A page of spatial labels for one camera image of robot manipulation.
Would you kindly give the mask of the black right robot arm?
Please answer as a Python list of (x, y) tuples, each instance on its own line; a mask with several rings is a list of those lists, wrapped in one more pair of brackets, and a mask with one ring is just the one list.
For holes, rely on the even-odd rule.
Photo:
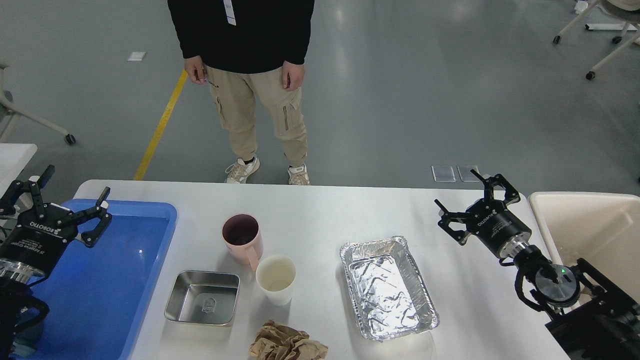
[(530, 244), (533, 231), (509, 210), (521, 200), (500, 173), (483, 177), (483, 197), (463, 212), (438, 203), (438, 226), (459, 245), (471, 236), (505, 266), (516, 267), (514, 289), (535, 312), (545, 312), (546, 329), (572, 360), (637, 360), (640, 357), (639, 304), (586, 259), (573, 266), (551, 262)]

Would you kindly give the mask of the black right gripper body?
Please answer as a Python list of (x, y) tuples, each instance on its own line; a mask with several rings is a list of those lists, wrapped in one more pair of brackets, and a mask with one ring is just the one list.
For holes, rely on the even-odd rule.
[(474, 234), (498, 259), (514, 258), (529, 244), (532, 230), (501, 200), (477, 200), (466, 210)]

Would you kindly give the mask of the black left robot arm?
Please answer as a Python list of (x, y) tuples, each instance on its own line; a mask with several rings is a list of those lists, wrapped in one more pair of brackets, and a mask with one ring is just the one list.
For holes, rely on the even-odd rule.
[(14, 180), (0, 201), (3, 219), (16, 215), (13, 230), (1, 242), (1, 358), (9, 360), (18, 333), (41, 323), (50, 312), (32, 287), (47, 280), (73, 240), (93, 248), (112, 221), (105, 187), (96, 203), (73, 211), (44, 202), (41, 190), (55, 173), (54, 165), (39, 176)]

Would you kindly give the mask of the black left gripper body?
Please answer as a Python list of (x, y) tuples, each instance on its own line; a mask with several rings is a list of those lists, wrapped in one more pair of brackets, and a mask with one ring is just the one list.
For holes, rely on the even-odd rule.
[(73, 211), (56, 203), (43, 205), (44, 215), (35, 208), (17, 217), (17, 224), (1, 246), (1, 270), (47, 278), (64, 251), (78, 234), (75, 223), (63, 225), (63, 218)]

